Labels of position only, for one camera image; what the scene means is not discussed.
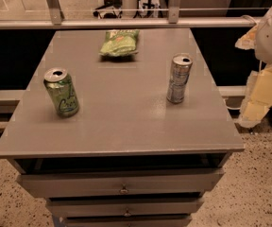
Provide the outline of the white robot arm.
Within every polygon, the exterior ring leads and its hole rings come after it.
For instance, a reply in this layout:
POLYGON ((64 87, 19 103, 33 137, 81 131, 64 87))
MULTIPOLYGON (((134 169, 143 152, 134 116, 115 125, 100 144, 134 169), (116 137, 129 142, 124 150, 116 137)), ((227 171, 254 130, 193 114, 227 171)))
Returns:
POLYGON ((260 62, 259 71, 252 71, 247 79, 238 117, 241 127, 253 128, 272 107, 272 7, 259 23, 237 40, 235 46, 253 49, 260 62))

